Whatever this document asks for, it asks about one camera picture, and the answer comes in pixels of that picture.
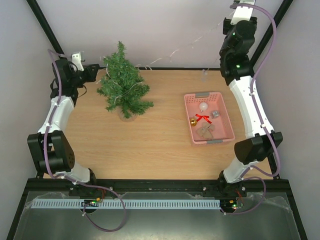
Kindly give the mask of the silver gift box ornament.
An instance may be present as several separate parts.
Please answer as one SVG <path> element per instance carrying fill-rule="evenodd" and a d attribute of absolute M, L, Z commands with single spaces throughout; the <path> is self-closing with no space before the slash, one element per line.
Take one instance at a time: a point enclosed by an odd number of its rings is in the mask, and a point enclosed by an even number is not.
<path fill-rule="evenodd" d="M 218 118 L 219 116 L 220 116 L 220 112 L 219 111 L 217 111 L 217 110 L 212 111 L 212 113 L 211 113 L 211 118 L 212 119 Z"/>

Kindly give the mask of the pink plastic basket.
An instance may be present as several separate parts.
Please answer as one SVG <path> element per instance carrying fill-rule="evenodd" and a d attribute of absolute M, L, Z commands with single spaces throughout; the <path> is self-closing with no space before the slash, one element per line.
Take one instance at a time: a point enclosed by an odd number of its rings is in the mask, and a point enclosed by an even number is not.
<path fill-rule="evenodd" d="M 220 144 L 235 139 L 230 117 L 220 92 L 185 94 L 184 105 L 193 145 Z"/>

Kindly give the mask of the clear battery box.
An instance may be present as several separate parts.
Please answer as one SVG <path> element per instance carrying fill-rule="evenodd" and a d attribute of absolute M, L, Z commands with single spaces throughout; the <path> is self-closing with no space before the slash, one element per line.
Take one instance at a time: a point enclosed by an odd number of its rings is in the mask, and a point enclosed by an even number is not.
<path fill-rule="evenodd" d="M 205 70 L 205 69 L 203 69 L 203 70 L 202 70 L 202 74 L 201 74 L 201 81 L 202 81 L 203 83 L 205 83 L 206 80 L 207 80 L 207 77 L 208 77 L 208 71 Z"/>

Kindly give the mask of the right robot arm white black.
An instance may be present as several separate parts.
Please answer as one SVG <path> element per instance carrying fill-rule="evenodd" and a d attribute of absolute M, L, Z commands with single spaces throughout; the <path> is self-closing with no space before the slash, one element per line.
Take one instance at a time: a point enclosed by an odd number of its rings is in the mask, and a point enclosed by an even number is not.
<path fill-rule="evenodd" d="M 274 130 L 264 112 L 248 57 L 256 29 L 256 17 L 223 20 L 220 72 L 236 99 L 245 129 L 245 139 L 234 145 L 234 160 L 218 177 L 218 191 L 224 196 L 240 189 L 245 174 L 274 154 L 283 141 L 282 133 Z"/>

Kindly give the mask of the small green christmas tree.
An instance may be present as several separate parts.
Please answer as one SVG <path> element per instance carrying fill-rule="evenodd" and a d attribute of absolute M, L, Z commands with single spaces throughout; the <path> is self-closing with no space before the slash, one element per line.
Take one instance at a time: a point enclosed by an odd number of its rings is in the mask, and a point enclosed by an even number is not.
<path fill-rule="evenodd" d="M 107 111 L 119 110 L 120 116 L 128 120 L 144 115 L 154 107 L 154 103 L 144 100 L 150 92 L 150 86 L 140 75 L 139 69 L 126 58 L 125 51 L 126 46 L 119 41 L 117 51 L 104 57 L 106 74 L 96 91 L 105 97 Z"/>

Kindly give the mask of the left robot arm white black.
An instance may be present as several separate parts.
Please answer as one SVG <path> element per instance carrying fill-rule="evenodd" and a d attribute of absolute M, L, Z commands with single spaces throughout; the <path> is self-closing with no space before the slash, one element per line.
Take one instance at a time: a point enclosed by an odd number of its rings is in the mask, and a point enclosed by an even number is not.
<path fill-rule="evenodd" d="M 79 88 L 96 80 L 98 64 L 81 65 L 61 58 L 52 63 L 54 79 L 50 84 L 50 109 L 37 131 L 27 137 L 27 145 L 39 174 L 53 179 L 68 179 L 74 185 L 97 183 L 90 168 L 76 162 L 75 153 L 64 134 L 70 114 L 79 98 Z"/>

